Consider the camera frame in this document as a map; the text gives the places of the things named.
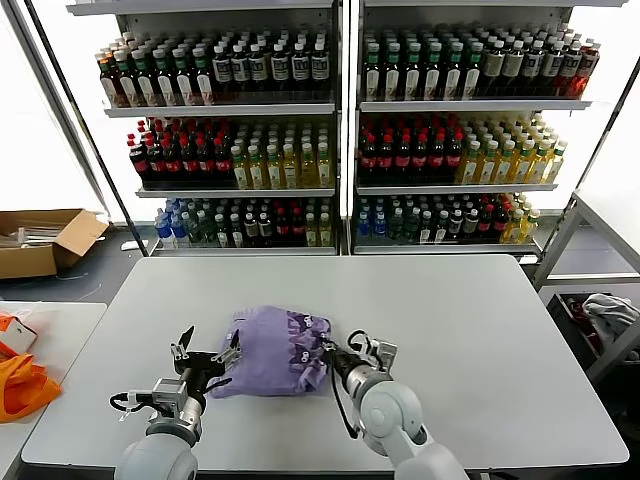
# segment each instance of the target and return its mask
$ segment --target bottle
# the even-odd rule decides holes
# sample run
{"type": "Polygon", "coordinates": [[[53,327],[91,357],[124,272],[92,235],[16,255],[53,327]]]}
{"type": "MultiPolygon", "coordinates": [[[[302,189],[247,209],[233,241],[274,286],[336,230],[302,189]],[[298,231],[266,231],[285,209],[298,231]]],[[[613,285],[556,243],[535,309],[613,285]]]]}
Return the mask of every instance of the bottle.
{"type": "Polygon", "coordinates": [[[520,222],[524,212],[519,208],[513,212],[511,220],[500,235],[500,243],[517,243],[520,236],[520,222]]]}
{"type": "Polygon", "coordinates": [[[447,74],[444,78],[444,88],[442,99],[445,101],[455,100],[458,95],[458,82],[460,81],[461,58],[463,45],[460,42],[453,42],[450,49],[449,64],[447,65],[447,74]]]}
{"type": "Polygon", "coordinates": [[[456,172],[456,183],[460,185],[470,185],[473,183],[476,170],[478,169],[478,151],[480,150],[480,142],[472,140],[469,142],[466,155],[460,162],[460,166],[456,172]]]}
{"type": "Polygon", "coordinates": [[[502,65],[502,77],[500,78],[501,95],[514,96],[516,94],[517,78],[520,75],[520,68],[524,59],[522,52],[522,40],[513,42],[513,47],[505,54],[502,65]]]}
{"type": "Polygon", "coordinates": [[[568,143],[566,140],[559,140],[556,144],[554,157],[549,162],[548,170],[545,172],[543,177],[543,183],[552,184],[555,182],[558,172],[560,171],[560,167],[562,167],[562,164],[564,163],[564,151],[566,150],[567,145],[568,143]]]}
{"type": "Polygon", "coordinates": [[[471,100],[476,95],[478,79],[480,78],[480,59],[484,46],[480,42],[471,44],[471,54],[462,83],[462,100],[471,100]]]}
{"type": "Polygon", "coordinates": [[[509,183],[524,183],[524,179],[531,166],[531,160],[533,157],[533,140],[526,140],[518,159],[514,162],[513,170],[510,172],[509,183]]]}
{"type": "Polygon", "coordinates": [[[502,146],[502,155],[500,160],[493,169],[493,176],[490,180],[492,184],[507,183],[509,172],[513,166],[513,149],[516,143],[513,140],[507,140],[502,146]]]}
{"type": "Polygon", "coordinates": [[[440,80],[440,52],[442,51],[442,44],[438,42],[432,42],[429,45],[429,59],[424,67],[424,74],[422,76],[421,91],[425,100],[435,100],[438,83],[440,80]]]}
{"type": "Polygon", "coordinates": [[[558,75],[553,80],[553,95],[556,97],[566,97],[569,95],[571,80],[578,73],[578,67],[582,61],[582,44],[580,42],[571,43],[571,47],[564,52],[562,66],[558,75]]]}
{"type": "Polygon", "coordinates": [[[412,101],[418,94],[418,81],[420,80],[420,44],[412,42],[409,44],[409,56],[404,68],[404,99],[412,101]]]}
{"type": "Polygon", "coordinates": [[[271,188],[274,190],[280,190],[284,188],[285,182],[280,175],[280,157],[278,156],[278,149],[275,145],[267,145],[267,165],[269,170],[269,180],[271,182],[271,188]]]}
{"type": "Polygon", "coordinates": [[[391,102],[396,99],[398,90],[398,80],[400,71],[398,62],[400,60],[400,44],[391,42],[388,46],[387,62],[382,70],[382,78],[384,80],[384,100],[391,102]]]}
{"type": "Polygon", "coordinates": [[[144,96],[140,90],[138,82],[135,81],[134,74],[129,66],[127,53],[118,50],[113,54],[118,65],[118,81],[122,85],[122,89],[127,99],[127,103],[132,107],[142,107],[145,105],[144,96]]]}
{"type": "Polygon", "coordinates": [[[529,171],[524,178],[524,183],[533,183],[537,185],[542,182],[542,176],[547,168],[547,151],[550,146],[551,142],[549,142],[549,140],[543,140],[540,142],[535,157],[529,167],[529,171]]]}
{"type": "Polygon", "coordinates": [[[502,50],[503,46],[504,42],[502,40],[496,40],[493,47],[486,51],[484,65],[482,66],[482,78],[480,79],[480,90],[484,97],[497,94],[496,82],[500,77],[505,56],[502,50]]]}

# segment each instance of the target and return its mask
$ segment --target floor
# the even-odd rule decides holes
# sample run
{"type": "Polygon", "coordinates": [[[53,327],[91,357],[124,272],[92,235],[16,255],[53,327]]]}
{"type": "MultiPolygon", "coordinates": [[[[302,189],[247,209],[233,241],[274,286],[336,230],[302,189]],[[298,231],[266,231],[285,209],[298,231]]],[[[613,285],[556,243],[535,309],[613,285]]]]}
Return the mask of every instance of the floor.
{"type": "MultiPolygon", "coordinates": [[[[552,226],[541,229],[539,242],[544,243],[552,226]]],[[[152,231],[143,231],[143,238],[152,238],[152,231]]],[[[97,242],[85,258],[71,270],[55,277],[4,280],[0,281],[0,299],[16,301],[59,301],[59,302],[98,302],[109,304],[129,274],[133,265],[142,258],[138,250],[121,251],[122,243],[132,240],[128,231],[110,231],[104,239],[97,242]]],[[[560,258],[553,273],[613,273],[631,272],[631,267],[604,241],[591,227],[581,227],[560,258]]],[[[599,285],[597,287],[561,287],[543,288],[540,292],[546,304],[556,291],[590,292],[607,291],[618,296],[630,298],[640,305],[640,285],[599,285]]],[[[639,478],[640,458],[637,446],[630,446],[632,460],[616,468],[584,469],[561,475],[563,480],[626,480],[639,478]]],[[[110,472],[80,472],[64,469],[40,469],[23,467],[20,480],[54,479],[106,479],[112,478],[110,472]]],[[[496,476],[492,478],[518,478],[496,476]]],[[[527,479],[548,478],[548,475],[527,476],[527,479]]]]}

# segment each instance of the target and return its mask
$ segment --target clothing item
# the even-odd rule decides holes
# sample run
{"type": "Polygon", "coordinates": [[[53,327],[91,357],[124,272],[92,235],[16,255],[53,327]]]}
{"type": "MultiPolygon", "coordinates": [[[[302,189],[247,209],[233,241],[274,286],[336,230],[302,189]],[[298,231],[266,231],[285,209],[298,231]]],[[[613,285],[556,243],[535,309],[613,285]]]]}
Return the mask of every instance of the clothing item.
{"type": "Polygon", "coordinates": [[[260,306],[237,312],[229,334],[220,346],[229,346],[239,331],[241,357],[219,382],[213,398],[231,395],[301,395],[320,388],[327,374],[322,362],[322,339],[329,338],[331,323],[321,317],[260,306]]]}
{"type": "Polygon", "coordinates": [[[0,422],[11,422],[35,412],[60,395],[60,386],[33,355],[19,355],[0,363],[0,422]]]}

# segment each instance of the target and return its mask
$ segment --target orange bag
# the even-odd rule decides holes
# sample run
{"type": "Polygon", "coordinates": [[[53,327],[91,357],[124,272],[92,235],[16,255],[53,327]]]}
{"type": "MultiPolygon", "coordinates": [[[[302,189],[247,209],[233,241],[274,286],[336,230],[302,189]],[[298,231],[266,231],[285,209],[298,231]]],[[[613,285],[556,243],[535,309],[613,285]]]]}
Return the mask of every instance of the orange bag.
{"type": "Polygon", "coordinates": [[[19,355],[0,363],[0,422],[11,422],[35,412],[60,395],[60,386],[33,355],[19,355]]]}

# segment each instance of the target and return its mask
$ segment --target yellow bottle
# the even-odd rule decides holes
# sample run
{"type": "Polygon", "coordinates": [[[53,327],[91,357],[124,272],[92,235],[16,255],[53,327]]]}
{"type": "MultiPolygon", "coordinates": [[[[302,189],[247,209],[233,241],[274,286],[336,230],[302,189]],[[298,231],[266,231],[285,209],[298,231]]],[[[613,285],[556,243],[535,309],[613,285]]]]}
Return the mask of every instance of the yellow bottle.
{"type": "Polygon", "coordinates": [[[284,150],[284,179],[287,188],[300,188],[301,185],[298,180],[296,154],[293,151],[293,145],[285,143],[282,149],[284,150]]]}
{"type": "Polygon", "coordinates": [[[479,185],[488,185],[493,174],[493,169],[496,166],[496,162],[499,162],[498,158],[498,142],[495,140],[489,140],[487,143],[487,149],[484,157],[478,162],[476,168],[476,175],[474,177],[475,183],[479,185]]]}
{"type": "Polygon", "coordinates": [[[320,142],[318,144],[318,175],[320,177],[320,188],[333,186],[331,162],[329,160],[329,145],[326,142],[320,142]]]}
{"type": "Polygon", "coordinates": [[[456,183],[460,185],[470,185],[473,183],[473,177],[478,168],[478,150],[480,150],[480,142],[471,140],[467,153],[462,158],[456,170],[456,183]]]}
{"type": "Polygon", "coordinates": [[[507,183],[509,178],[509,172],[513,166],[513,149],[516,143],[513,140],[507,140],[502,146],[502,155],[500,161],[497,162],[496,168],[493,169],[493,178],[491,183],[501,184],[507,183]]]}
{"type": "Polygon", "coordinates": [[[523,213],[519,208],[513,212],[511,220],[509,220],[509,223],[502,231],[502,235],[500,235],[500,243],[517,243],[520,236],[520,221],[523,213]]]}
{"type": "Polygon", "coordinates": [[[526,140],[518,159],[513,162],[512,171],[509,172],[509,183],[524,183],[524,177],[527,176],[529,167],[531,166],[531,160],[533,157],[533,140],[526,140]]]}
{"type": "Polygon", "coordinates": [[[313,147],[310,143],[302,144],[302,161],[300,162],[302,173],[302,186],[314,188],[318,186],[318,164],[313,156],[313,147]]]}
{"type": "Polygon", "coordinates": [[[543,183],[553,183],[558,176],[558,172],[560,171],[560,167],[564,163],[564,151],[567,148],[567,141],[560,140],[556,145],[556,149],[554,151],[554,158],[549,162],[549,166],[545,175],[543,177],[543,183]]]}
{"type": "Polygon", "coordinates": [[[524,178],[524,183],[537,185],[542,182],[542,175],[544,175],[544,171],[547,168],[547,151],[550,146],[551,142],[549,140],[542,140],[542,142],[540,142],[540,146],[538,146],[536,155],[529,167],[529,172],[524,178]]]}

